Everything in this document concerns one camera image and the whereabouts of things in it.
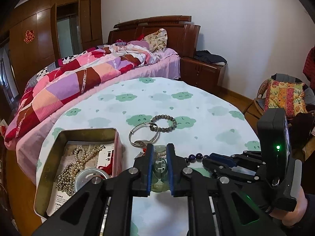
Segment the pink bed sheet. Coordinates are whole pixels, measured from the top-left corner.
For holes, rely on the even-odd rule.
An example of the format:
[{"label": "pink bed sheet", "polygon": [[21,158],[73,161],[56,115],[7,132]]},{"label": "pink bed sheet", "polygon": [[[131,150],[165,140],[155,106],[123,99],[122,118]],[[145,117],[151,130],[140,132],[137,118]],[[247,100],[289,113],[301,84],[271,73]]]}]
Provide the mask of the pink bed sheet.
[{"label": "pink bed sheet", "polygon": [[178,79],[180,77],[179,64],[179,56],[172,55],[156,64],[136,67],[125,74],[119,75],[114,79],[101,83],[100,85],[95,86],[94,88],[83,93],[81,96],[65,104],[62,108],[47,117],[44,121],[30,130],[20,139],[14,139],[5,144],[9,150],[16,150],[17,162],[21,170],[32,180],[34,184],[36,184],[36,165],[42,144],[55,122],[65,111],[69,110],[80,101],[89,98],[93,94],[117,82],[137,79],[140,77],[163,77],[169,79]]}]

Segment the black mechanical arm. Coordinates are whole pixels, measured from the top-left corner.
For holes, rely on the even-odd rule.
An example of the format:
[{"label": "black mechanical arm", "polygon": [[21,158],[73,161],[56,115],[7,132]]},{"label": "black mechanical arm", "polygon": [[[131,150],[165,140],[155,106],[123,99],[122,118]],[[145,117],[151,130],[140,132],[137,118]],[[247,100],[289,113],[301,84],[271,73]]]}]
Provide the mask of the black mechanical arm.
[{"label": "black mechanical arm", "polygon": [[[284,110],[269,109],[258,123],[262,151],[244,151],[231,157],[211,154],[202,161],[211,178],[187,167],[185,159],[176,156],[174,145],[167,145],[171,195],[187,196],[190,236],[216,235],[216,228],[221,236],[285,235],[268,215],[273,208],[293,211],[300,187],[301,162],[287,153],[290,147],[285,127]],[[109,197],[103,235],[129,236],[132,200],[150,195],[152,163],[153,145],[149,144],[145,155],[119,176],[92,178],[33,236],[98,236]],[[237,166],[255,174],[233,171]]]}]

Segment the wooden headboard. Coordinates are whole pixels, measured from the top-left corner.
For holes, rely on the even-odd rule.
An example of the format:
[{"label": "wooden headboard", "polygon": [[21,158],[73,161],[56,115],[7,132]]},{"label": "wooden headboard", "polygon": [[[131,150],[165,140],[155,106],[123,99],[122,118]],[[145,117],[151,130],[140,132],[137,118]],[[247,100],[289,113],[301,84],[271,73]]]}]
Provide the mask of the wooden headboard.
[{"label": "wooden headboard", "polygon": [[185,24],[191,22],[191,16],[159,16],[142,18],[119,23],[109,32],[108,44],[121,39],[136,40],[140,35],[152,34],[160,28],[167,31],[167,47],[175,50],[180,57],[193,57],[196,51],[200,26]]}]

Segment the yellow patterned cushion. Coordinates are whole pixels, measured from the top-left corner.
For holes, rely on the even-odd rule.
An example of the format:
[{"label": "yellow patterned cushion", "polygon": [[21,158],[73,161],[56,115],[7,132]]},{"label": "yellow patterned cushion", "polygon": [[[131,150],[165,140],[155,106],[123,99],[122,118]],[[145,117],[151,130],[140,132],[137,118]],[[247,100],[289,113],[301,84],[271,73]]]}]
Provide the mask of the yellow patterned cushion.
[{"label": "yellow patterned cushion", "polygon": [[149,34],[143,38],[149,43],[150,51],[153,52],[163,52],[166,48],[167,43],[167,33],[164,28],[160,28],[153,34]]},{"label": "yellow patterned cushion", "polygon": [[268,108],[284,108],[288,118],[293,118],[299,112],[307,113],[303,86],[303,82],[288,83],[269,79],[265,111]]}]

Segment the round table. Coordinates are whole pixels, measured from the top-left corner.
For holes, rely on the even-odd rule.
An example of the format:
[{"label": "round table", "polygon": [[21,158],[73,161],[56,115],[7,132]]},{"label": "round table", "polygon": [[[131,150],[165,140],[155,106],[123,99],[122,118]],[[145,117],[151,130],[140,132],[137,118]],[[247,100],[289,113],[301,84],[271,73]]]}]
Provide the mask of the round table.
[{"label": "round table", "polygon": [[[127,169],[141,151],[129,143],[130,130],[158,114],[176,118],[178,126],[172,132],[161,132],[154,144],[173,143],[179,156],[196,153],[230,156],[244,150],[260,150],[259,140],[244,115],[230,103],[182,81],[139,78],[109,86],[61,115],[43,143],[37,163],[37,184],[49,150],[62,129],[116,128],[125,147],[123,169]],[[157,124],[168,126],[167,120]],[[149,128],[141,128],[132,141],[150,139],[153,135]],[[190,167],[208,175],[199,162]],[[186,236],[187,230],[186,197],[173,198],[167,191],[151,192],[148,198],[133,198],[131,236]]]}]

